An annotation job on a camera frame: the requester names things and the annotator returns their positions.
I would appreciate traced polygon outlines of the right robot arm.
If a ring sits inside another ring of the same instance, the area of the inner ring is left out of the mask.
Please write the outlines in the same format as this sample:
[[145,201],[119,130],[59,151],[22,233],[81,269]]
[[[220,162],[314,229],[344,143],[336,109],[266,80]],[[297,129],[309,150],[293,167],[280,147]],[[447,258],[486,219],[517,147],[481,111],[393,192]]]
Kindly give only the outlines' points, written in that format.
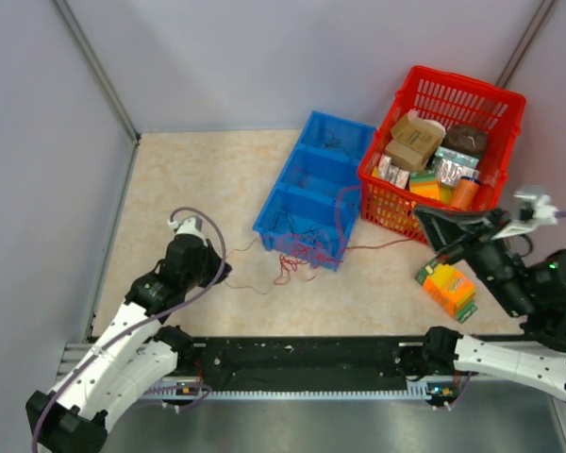
[[540,390],[566,403],[566,249],[527,266],[505,243],[535,223],[513,220],[502,209],[461,212],[418,206],[415,216],[439,264],[467,262],[496,302],[521,319],[526,336],[555,356],[526,354],[489,344],[448,327],[431,327],[420,348],[398,354],[396,370],[404,378],[476,373]]

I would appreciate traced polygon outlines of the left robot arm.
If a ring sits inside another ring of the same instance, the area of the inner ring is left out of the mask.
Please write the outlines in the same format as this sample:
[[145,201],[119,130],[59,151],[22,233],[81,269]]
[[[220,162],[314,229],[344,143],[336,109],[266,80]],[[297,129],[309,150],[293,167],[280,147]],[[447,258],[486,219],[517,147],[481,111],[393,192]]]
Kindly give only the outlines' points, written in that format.
[[194,366],[190,338],[166,325],[226,279],[231,267],[190,217],[175,227],[165,257],[137,278],[108,328],[52,389],[25,404],[33,451],[98,452],[122,416],[170,372]]

